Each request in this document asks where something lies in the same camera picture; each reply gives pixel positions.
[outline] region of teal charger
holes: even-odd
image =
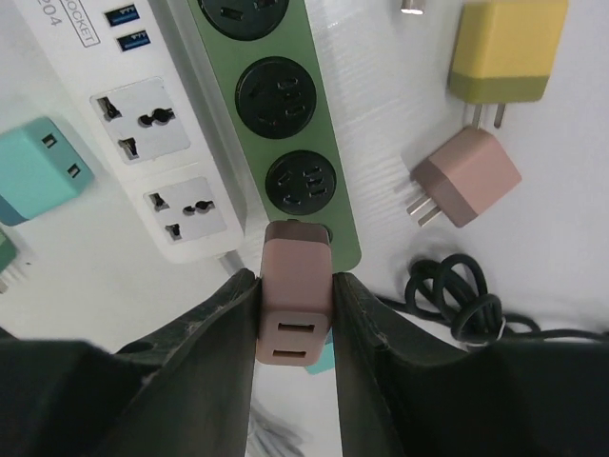
[[[0,136],[0,222],[7,226],[66,203],[92,181],[90,168],[48,117]]]

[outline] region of pink charger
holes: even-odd
[[[261,276],[256,358],[267,365],[315,365],[332,324],[332,251],[325,227],[271,223]]]

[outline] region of black round socket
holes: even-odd
[[[271,166],[265,186],[268,198],[278,209],[294,216],[307,216],[332,200],[336,171],[317,152],[296,150]]]
[[[289,0],[199,0],[209,23],[239,41],[269,35],[284,20]]]
[[[303,67],[284,57],[267,57],[241,76],[235,94],[241,120],[272,140],[294,136],[315,112],[315,83]]]

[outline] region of yellow charger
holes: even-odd
[[[449,89],[464,102],[536,102],[545,93],[568,9],[568,0],[494,0],[463,7]]]

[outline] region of yellow block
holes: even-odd
[[[549,76],[568,0],[495,0],[463,7],[452,71],[472,78]]]

